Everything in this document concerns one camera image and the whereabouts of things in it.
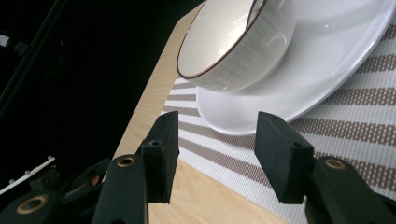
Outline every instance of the table surface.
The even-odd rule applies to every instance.
[[[114,158],[134,154],[161,115],[177,78],[177,53],[203,4],[176,24],[125,130]],[[179,160],[169,204],[150,203],[149,223],[287,223]]]

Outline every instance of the white plate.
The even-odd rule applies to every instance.
[[[297,0],[298,21],[287,55],[267,79],[223,93],[197,88],[201,117],[230,135],[256,132],[258,112],[289,122],[339,88],[375,48],[396,0]]]

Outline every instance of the striped placemat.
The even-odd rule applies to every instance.
[[[370,187],[396,200],[396,20],[356,73],[291,127],[316,157],[350,162]],[[163,113],[179,112],[179,158],[291,223],[305,223],[304,206],[278,202],[257,161],[255,136],[210,129],[197,109],[196,88],[178,77]]]

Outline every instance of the bowl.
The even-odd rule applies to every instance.
[[[294,0],[206,0],[177,55],[178,74],[212,91],[239,91],[279,67],[294,33]]]

